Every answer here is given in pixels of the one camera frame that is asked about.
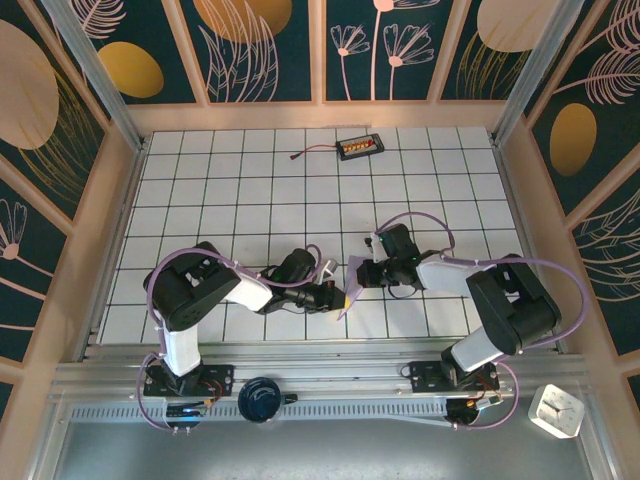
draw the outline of white clock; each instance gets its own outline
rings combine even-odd
[[[584,403],[555,385],[545,385],[536,390],[529,418],[551,435],[573,438],[580,432]]]

